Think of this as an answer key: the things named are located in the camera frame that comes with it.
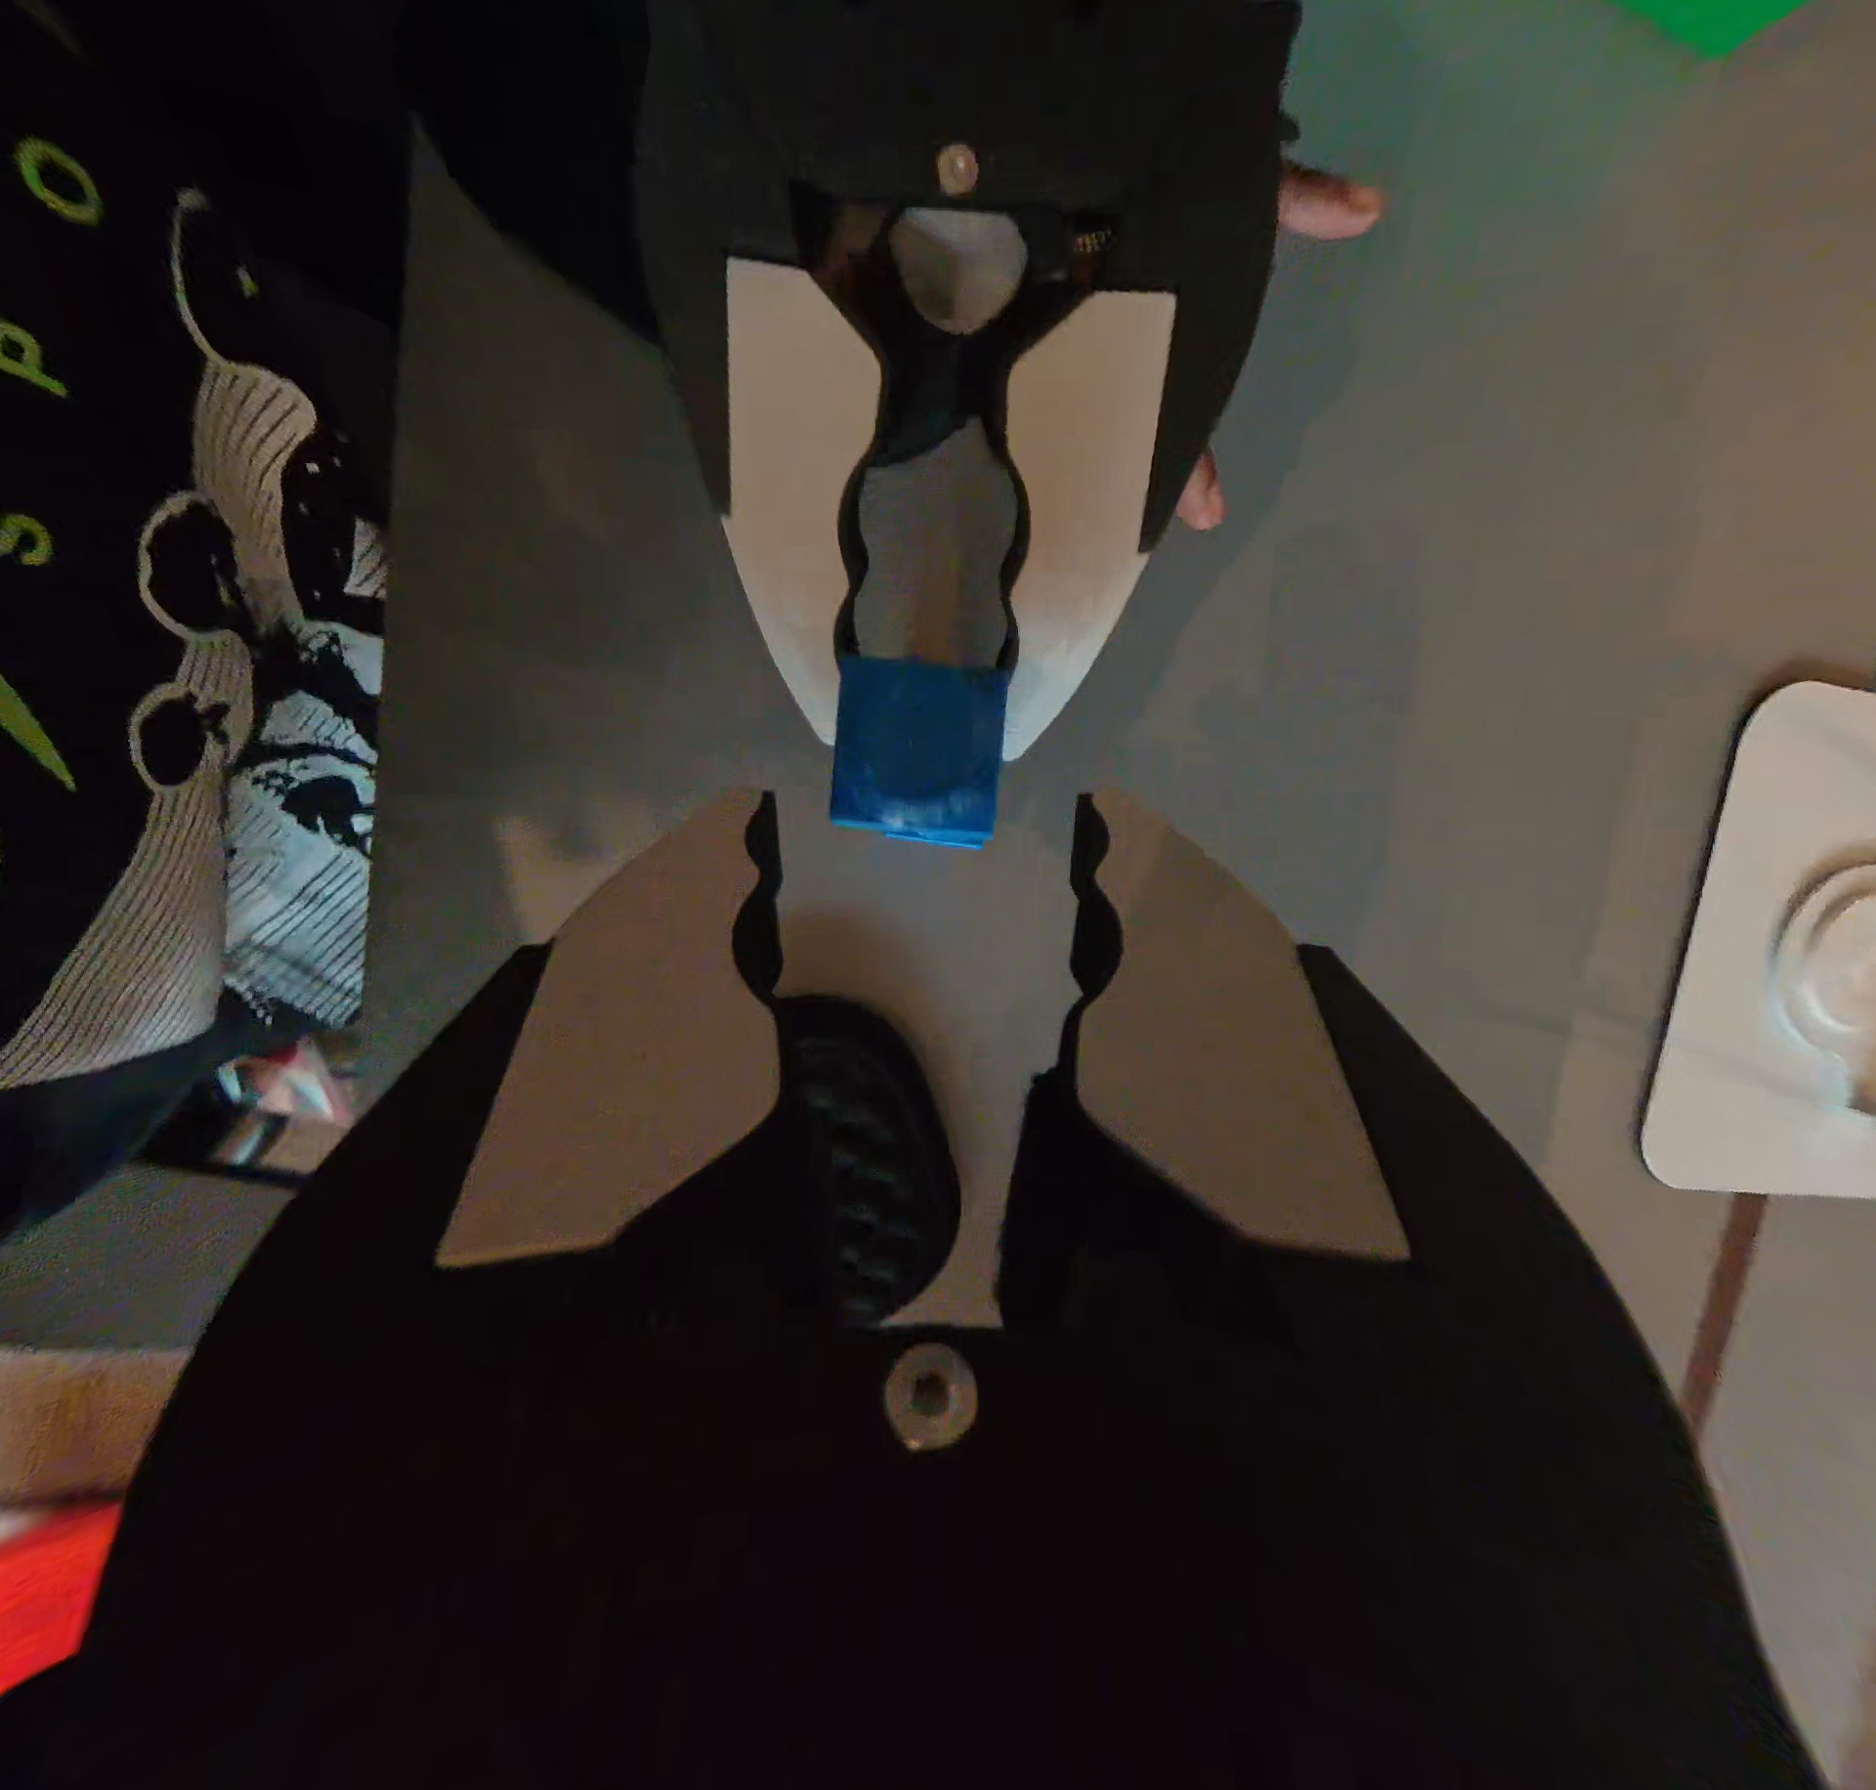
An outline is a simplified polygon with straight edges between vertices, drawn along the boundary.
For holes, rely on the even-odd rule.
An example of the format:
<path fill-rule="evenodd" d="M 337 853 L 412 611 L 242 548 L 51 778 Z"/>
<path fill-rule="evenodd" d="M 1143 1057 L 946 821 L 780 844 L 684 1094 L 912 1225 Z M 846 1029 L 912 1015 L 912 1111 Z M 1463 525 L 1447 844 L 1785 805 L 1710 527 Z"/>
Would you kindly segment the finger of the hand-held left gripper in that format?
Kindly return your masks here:
<path fill-rule="evenodd" d="M 804 269 L 727 263 L 730 509 L 767 652 L 812 735 L 836 741 L 836 619 L 849 594 L 839 510 L 879 426 L 881 367 Z"/>
<path fill-rule="evenodd" d="M 1143 514 L 1176 321 L 1170 293 L 1093 290 L 1011 367 L 1003 444 L 1026 507 L 1003 758 L 1089 675 L 1143 576 Z"/>

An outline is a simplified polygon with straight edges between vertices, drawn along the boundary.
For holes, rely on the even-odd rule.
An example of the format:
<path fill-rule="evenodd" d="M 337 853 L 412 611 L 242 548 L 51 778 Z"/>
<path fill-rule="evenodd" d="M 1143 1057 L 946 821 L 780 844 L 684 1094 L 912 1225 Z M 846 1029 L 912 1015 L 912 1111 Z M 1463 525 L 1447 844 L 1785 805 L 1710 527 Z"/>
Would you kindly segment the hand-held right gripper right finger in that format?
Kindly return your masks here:
<path fill-rule="evenodd" d="M 1070 1073 L 1091 1121 L 1238 1234 L 1407 1262 L 1342 1062 L 1277 913 L 1122 791 L 1080 796 Z"/>

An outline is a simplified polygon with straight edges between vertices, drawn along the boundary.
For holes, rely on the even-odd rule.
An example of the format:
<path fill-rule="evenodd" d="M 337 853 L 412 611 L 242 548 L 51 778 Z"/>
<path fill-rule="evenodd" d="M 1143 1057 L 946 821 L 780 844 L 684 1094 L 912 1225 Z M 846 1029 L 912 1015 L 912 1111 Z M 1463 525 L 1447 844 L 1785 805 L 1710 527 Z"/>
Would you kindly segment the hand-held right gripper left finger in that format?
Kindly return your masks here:
<path fill-rule="evenodd" d="M 436 1265 L 592 1251 L 780 1097 L 778 808 L 729 790 L 551 937 Z"/>

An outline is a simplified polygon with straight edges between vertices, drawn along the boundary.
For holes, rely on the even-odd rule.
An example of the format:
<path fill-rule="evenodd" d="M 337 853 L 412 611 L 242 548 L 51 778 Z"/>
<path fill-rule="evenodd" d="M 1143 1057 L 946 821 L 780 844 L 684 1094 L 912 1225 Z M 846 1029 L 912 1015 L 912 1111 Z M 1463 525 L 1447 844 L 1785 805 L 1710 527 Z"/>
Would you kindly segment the blue mega block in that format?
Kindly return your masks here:
<path fill-rule="evenodd" d="M 856 652 L 836 667 L 832 822 L 944 848 L 985 846 L 1011 674 Z"/>

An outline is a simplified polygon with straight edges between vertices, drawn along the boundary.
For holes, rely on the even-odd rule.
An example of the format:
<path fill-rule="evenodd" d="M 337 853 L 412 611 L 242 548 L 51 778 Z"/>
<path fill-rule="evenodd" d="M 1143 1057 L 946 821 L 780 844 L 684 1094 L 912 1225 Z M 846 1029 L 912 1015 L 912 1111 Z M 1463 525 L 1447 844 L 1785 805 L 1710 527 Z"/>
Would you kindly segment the person's left hand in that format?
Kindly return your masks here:
<path fill-rule="evenodd" d="M 1385 211 L 1380 188 L 1287 160 L 1277 186 L 1277 226 L 1313 242 L 1342 242 L 1374 230 Z M 1196 534 L 1215 531 L 1226 514 L 1226 496 L 1215 449 L 1206 447 L 1176 503 L 1176 517 Z"/>

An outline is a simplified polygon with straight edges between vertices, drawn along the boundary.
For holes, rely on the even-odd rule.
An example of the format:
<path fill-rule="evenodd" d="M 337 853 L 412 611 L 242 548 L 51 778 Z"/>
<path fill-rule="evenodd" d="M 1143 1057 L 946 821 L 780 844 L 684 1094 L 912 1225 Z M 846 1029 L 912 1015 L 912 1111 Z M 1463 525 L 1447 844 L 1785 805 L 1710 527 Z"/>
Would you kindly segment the red and white small object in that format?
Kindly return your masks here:
<path fill-rule="evenodd" d="M 356 1120 L 351 1079 L 310 1035 L 285 1049 L 237 1057 L 216 1069 L 224 1097 L 254 1113 L 348 1131 Z"/>

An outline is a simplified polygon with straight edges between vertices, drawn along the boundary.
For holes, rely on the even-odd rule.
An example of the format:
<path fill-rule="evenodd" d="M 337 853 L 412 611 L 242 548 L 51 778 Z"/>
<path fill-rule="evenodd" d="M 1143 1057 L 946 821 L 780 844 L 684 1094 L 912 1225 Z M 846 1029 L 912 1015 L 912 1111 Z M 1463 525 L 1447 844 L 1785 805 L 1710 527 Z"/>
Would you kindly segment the white monitor stand base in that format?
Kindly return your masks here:
<path fill-rule="evenodd" d="M 1733 747 L 1654 1059 L 1640 1152 L 1670 1188 L 1874 1197 L 1861 1111 L 1770 1003 L 1779 921 L 1837 865 L 1874 863 L 1874 692 L 1805 679 L 1754 707 Z"/>

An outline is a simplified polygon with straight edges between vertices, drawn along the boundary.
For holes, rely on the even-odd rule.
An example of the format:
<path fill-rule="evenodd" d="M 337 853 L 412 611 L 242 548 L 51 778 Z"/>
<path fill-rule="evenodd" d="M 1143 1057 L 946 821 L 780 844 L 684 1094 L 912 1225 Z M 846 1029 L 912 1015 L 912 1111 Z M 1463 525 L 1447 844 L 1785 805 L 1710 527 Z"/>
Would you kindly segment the black printed shirt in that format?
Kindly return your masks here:
<path fill-rule="evenodd" d="M 654 331 L 645 0 L 4 0 L 2 1222 L 361 1010 L 412 136 Z"/>

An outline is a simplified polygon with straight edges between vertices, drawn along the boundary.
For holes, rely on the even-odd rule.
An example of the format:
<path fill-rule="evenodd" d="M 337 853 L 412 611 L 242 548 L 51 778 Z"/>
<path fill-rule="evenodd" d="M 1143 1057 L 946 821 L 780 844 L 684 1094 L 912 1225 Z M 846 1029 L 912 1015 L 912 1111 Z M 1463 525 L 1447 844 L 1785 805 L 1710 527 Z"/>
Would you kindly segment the clear round plastic lid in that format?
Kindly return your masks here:
<path fill-rule="evenodd" d="M 1874 863 L 1837 865 L 1792 898 L 1774 939 L 1770 1003 L 1846 1107 L 1874 1097 Z"/>

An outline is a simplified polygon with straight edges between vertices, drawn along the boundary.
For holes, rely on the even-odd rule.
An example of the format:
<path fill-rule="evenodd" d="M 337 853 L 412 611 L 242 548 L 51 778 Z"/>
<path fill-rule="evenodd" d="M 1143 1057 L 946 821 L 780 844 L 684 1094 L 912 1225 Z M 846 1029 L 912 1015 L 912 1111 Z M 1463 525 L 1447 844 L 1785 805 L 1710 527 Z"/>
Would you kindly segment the red flat object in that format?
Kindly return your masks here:
<path fill-rule="evenodd" d="M 120 1500 L 4 1512 L 2 1692 L 75 1656 L 120 1522 Z"/>

